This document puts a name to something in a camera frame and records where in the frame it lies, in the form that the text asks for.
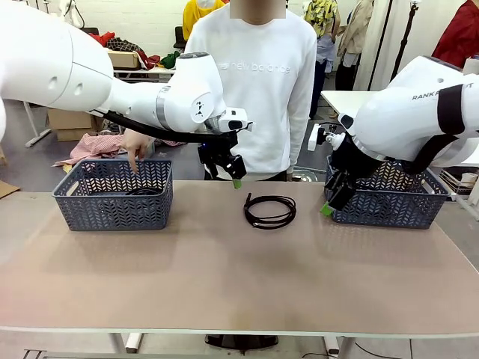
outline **white sweatshirt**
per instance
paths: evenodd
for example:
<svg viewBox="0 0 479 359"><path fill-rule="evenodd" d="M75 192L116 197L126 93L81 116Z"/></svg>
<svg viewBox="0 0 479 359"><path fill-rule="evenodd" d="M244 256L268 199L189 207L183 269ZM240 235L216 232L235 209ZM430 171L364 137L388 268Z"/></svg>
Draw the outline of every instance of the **white sweatshirt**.
<svg viewBox="0 0 479 359"><path fill-rule="evenodd" d="M230 19L226 5L195 24L186 52L213 56L226 106L244 108L256 123L231 151L244 159L245 180L293 172L311 107L316 39L311 25L288 10L286 19L255 26ZM230 179L221 168L219 177Z"/></svg>

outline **table edge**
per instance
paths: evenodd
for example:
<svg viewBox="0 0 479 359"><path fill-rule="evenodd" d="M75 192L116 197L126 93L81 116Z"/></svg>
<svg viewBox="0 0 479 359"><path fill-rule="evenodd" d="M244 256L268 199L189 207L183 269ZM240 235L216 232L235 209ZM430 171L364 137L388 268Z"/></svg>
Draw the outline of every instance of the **table edge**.
<svg viewBox="0 0 479 359"><path fill-rule="evenodd" d="M342 333L316 331L219 331L214 329L137 329L137 328L34 328L5 327L0 331L18 331L32 333L70 333L70 334L236 334L236 335L276 335L288 337L351 337L382 339L452 339L479 337L479 333L458 334L375 334L375 333Z"/></svg>

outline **red clothing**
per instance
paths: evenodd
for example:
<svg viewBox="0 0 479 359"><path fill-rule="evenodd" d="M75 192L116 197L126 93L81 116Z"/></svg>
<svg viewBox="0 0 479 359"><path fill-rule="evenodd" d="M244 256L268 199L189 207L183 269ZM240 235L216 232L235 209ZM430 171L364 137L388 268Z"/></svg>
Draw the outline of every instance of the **red clothing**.
<svg viewBox="0 0 479 359"><path fill-rule="evenodd" d="M96 41L102 44L103 47L106 47L106 43L111 40L113 37L115 37L114 32L107 32L106 34L99 36L99 35L93 35L89 34L91 37L93 37Z"/></svg>
<svg viewBox="0 0 479 359"><path fill-rule="evenodd" d="M439 40L433 57L464 67L466 59L479 53L479 8L468 0L459 8Z"/></svg>

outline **floor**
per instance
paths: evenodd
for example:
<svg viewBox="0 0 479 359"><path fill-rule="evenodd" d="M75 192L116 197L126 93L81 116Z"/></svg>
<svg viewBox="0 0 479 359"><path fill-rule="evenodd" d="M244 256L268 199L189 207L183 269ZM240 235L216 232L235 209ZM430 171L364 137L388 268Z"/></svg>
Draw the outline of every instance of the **floor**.
<svg viewBox="0 0 479 359"><path fill-rule="evenodd" d="M326 89L332 89L332 82L326 83ZM75 146L72 142L59 143L55 135L50 134L34 147L27 149L27 142L33 133L28 125L25 110L20 102L7 101L7 133L1 143L10 162L8 167L0 166L0 180L17 185L24 191L51 191L64 176L60 168L52 168L55 161L68 158ZM33 108L38 129L44 126L46 112L44 108ZM316 120L329 120L330 110L320 108ZM314 153L302 149L299 166L325 169L327 146L318 148ZM194 144L178 148L160 147L156 157L174 161L176 180L200 180L203 168L198 163ZM455 203L447 203L437 221L442 229L455 241L457 246L479 269L479 223L474 221ZM410 358L408 340L358 340L366 349L380 355L396 358ZM479 338L461 340L413 340L413 354L416 359L476 359L479 357ZM53 352L112 352L106 334L33 334L0 331L0 358L21 359L24 349L50 350ZM203 335L152 335L144 337L142 353L166 354L218 354L228 353L210 348L204 344ZM323 341L319 337L281 337L275 348L262 352L249 352L246 355L265 357L301 358L306 353L325 352ZM353 359L372 358L359 348L353 349Z"/></svg>

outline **black strap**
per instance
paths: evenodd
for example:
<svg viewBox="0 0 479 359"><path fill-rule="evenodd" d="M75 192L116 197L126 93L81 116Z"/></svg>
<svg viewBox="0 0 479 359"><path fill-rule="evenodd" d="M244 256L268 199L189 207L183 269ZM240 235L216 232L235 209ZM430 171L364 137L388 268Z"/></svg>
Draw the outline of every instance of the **black strap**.
<svg viewBox="0 0 479 359"><path fill-rule="evenodd" d="M459 135L466 130L463 121L463 86L443 88L439 91L437 120L447 135Z"/></svg>
<svg viewBox="0 0 479 359"><path fill-rule="evenodd" d="M420 174L434 161L435 157L446 146L457 140L453 135L437 135L432 137L419 151L413 162L402 161L404 172Z"/></svg>

